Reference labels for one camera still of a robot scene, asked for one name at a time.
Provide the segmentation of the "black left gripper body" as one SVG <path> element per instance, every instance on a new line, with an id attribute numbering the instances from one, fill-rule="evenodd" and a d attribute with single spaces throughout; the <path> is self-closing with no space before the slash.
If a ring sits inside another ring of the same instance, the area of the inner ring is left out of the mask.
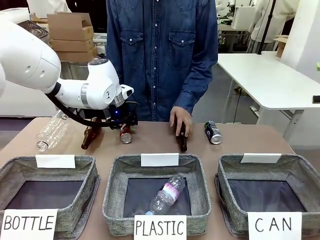
<path id="1" fill-rule="evenodd" d="M 106 114 L 106 122 L 112 130 L 118 129 L 118 125 L 137 126 L 137 111 L 139 104 L 136 101 L 125 101 L 121 106 L 109 105 Z"/>

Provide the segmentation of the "person's left hand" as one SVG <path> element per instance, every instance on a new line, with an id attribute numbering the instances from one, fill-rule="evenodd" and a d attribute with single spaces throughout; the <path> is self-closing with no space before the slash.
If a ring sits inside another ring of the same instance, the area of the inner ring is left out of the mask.
<path id="1" fill-rule="evenodd" d="M 188 111 L 179 106 L 173 106 L 170 111 L 169 123 L 171 127 L 176 125 L 175 135 L 181 132 L 182 125 L 185 125 L 185 136 L 188 137 L 193 130 L 192 116 Z"/>

